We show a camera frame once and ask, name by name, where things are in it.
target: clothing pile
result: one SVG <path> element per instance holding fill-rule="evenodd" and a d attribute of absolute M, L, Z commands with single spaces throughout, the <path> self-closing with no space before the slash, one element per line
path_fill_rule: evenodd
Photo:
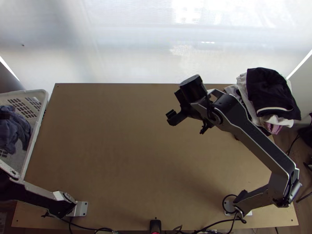
<path fill-rule="evenodd" d="M 20 139 L 23 150 L 27 150 L 31 135 L 31 125 L 22 115 L 15 113 L 13 106 L 0 106 L 0 149 L 14 154 L 15 144 Z"/>
<path fill-rule="evenodd" d="M 284 77 L 267 68 L 247 69 L 236 85 L 225 88 L 246 108 L 249 119 L 267 136 L 291 128 L 301 113 Z"/>

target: white stripe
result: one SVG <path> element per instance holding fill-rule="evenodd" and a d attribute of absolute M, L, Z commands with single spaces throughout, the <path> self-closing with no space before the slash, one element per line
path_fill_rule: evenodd
<path fill-rule="evenodd" d="M 308 58 L 312 55 L 312 50 L 304 57 L 304 59 L 296 66 L 296 68 L 286 77 L 288 80 L 304 63 L 308 60 Z"/>
<path fill-rule="evenodd" d="M 287 109 L 282 108 L 282 107 L 264 107 L 264 108 L 261 108 L 261 109 L 257 110 L 257 114 L 259 114 L 259 112 L 261 112 L 263 110 L 283 110 L 283 111 L 289 112 L 289 111 L 292 111 L 293 109 L 287 110 Z"/>

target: floor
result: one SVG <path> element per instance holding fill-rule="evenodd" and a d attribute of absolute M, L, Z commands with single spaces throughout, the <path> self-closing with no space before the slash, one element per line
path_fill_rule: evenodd
<path fill-rule="evenodd" d="M 275 143 L 283 150 L 286 151 L 293 139 L 297 136 L 296 131 L 281 131 L 279 135 L 274 136 Z M 303 184 L 302 188 L 297 195 L 297 199 L 310 193 L 312 191 L 312 172 L 305 168 L 303 162 L 311 162 L 312 148 L 307 146 L 301 139 L 297 140 L 292 147 L 290 157 L 294 160 L 297 167 L 300 169 L 300 181 Z M 277 227 L 279 234 L 307 234 L 311 233 L 312 222 L 310 215 L 312 211 L 312 196 L 300 203 L 294 202 L 295 210 L 297 213 L 299 226 L 293 227 Z M 48 230 L 48 229 L 26 229 L 11 227 L 13 214 L 16 202 L 7 201 L 0 203 L 0 213 L 6 213 L 4 232 L 1 225 L 2 216 L 0 215 L 0 234 L 68 234 L 68 230 Z M 74 230 L 75 234 L 91 234 L 93 231 Z M 233 234 L 276 234 L 275 228 L 259 228 L 259 229 L 239 229 L 233 230 Z"/>

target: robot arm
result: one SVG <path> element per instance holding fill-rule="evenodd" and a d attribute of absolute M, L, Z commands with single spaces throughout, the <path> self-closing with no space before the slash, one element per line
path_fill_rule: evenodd
<path fill-rule="evenodd" d="M 171 110 L 166 114 L 170 125 L 175 126 L 190 117 L 202 120 L 203 134 L 208 128 L 218 127 L 236 136 L 271 171 L 269 183 L 252 192 L 243 190 L 232 205 L 242 216 L 270 204 L 289 207 L 302 184 L 299 182 L 299 169 L 295 163 L 263 134 L 247 117 L 246 109 L 232 95 L 217 89 L 207 90 L 199 75 L 180 84 L 175 92 L 181 111 Z"/>

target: black cable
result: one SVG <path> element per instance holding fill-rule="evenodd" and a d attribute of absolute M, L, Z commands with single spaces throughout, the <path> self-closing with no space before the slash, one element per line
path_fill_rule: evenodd
<path fill-rule="evenodd" d="M 42 215 L 41 217 L 43 217 L 43 218 L 45 218 L 45 217 L 55 218 L 54 216 L 49 215 L 48 212 L 46 212 L 46 213 L 45 213 L 44 215 Z M 72 234 L 71 225 L 72 225 L 72 226 L 75 226 L 75 227 L 79 227 L 79 228 L 81 228 L 81 229 L 92 230 L 92 231 L 96 231 L 96 232 L 97 232 L 97 231 L 114 232 L 113 229 L 110 229 L 110 228 L 108 228 L 108 227 L 102 227 L 102 228 L 99 228 L 99 229 L 96 229 L 96 228 L 89 228 L 89 227 L 83 227 L 83 226 L 80 226 L 80 225 L 78 225 L 78 224 L 73 223 L 73 222 L 72 222 L 72 219 L 73 219 L 73 217 L 71 217 L 71 218 L 69 219 L 69 221 L 67 221 L 67 220 L 65 220 L 65 219 L 63 219 L 63 218 L 60 219 L 60 220 L 62 220 L 63 222 L 68 223 L 68 225 L 69 225 L 69 231 L 70 231 L 71 234 Z"/>
<path fill-rule="evenodd" d="M 298 140 L 300 138 L 299 134 L 296 136 L 296 138 L 292 141 L 289 149 L 286 151 L 286 154 L 289 155 L 290 154 L 290 151 L 291 151 L 291 148 L 293 147 L 294 143 L 296 142 L 296 140 Z"/>
<path fill-rule="evenodd" d="M 292 141 L 289 149 L 286 151 L 286 154 L 289 155 L 290 154 L 290 151 L 291 151 L 291 148 L 293 147 L 294 143 L 296 142 L 296 140 L 298 140 L 300 138 L 299 134 L 296 136 L 296 138 Z"/>
<path fill-rule="evenodd" d="M 204 228 L 202 228 L 202 229 L 200 229 L 200 230 L 194 231 L 193 234 L 198 234 L 199 232 L 205 232 L 206 229 L 208 229 L 208 228 L 210 228 L 210 227 L 212 227 L 212 226 L 215 226 L 215 225 L 217 225 L 217 224 L 219 224 L 219 223 L 225 223 L 225 222 L 235 221 L 235 220 L 239 220 L 239 221 L 241 221 L 243 224 L 247 223 L 246 220 L 242 219 L 242 218 L 239 217 L 239 216 L 237 216 L 237 217 L 235 217 L 235 218 L 236 218 L 236 219 L 221 220 L 221 221 L 215 222 L 215 223 L 213 223 L 213 224 L 211 224 L 211 225 L 209 225 L 209 226 L 206 226 L 206 227 L 204 227 Z"/>
<path fill-rule="evenodd" d="M 68 228 L 69 228 L 69 232 L 71 233 L 71 234 L 73 234 L 73 231 L 71 230 L 71 221 L 73 220 L 73 217 L 70 217 L 70 219 L 69 219 L 69 224 L 68 224 Z"/>
<path fill-rule="evenodd" d="M 227 232 L 227 234 L 230 234 L 230 233 L 231 233 L 231 231 L 232 231 L 232 229 L 233 229 L 233 226 L 234 226 L 234 222 L 235 222 L 235 219 L 236 219 L 237 213 L 238 213 L 238 211 L 237 211 L 237 212 L 235 213 L 235 215 L 234 215 L 234 218 L 233 218 L 233 222 L 232 222 L 231 229 Z"/>
<path fill-rule="evenodd" d="M 230 197 L 230 196 L 237 197 L 235 194 L 230 194 L 230 195 L 225 196 L 225 197 L 223 198 L 223 200 L 222 200 L 222 207 L 223 207 L 223 209 L 224 209 L 225 212 L 227 212 L 227 213 L 229 213 L 229 214 L 234 214 L 234 213 L 236 212 L 235 210 L 232 211 L 232 212 L 229 212 L 229 211 L 227 211 L 227 210 L 225 209 L 225 207 L 224 207 L 225 200 L 226 200 L 228 197 Z"/>

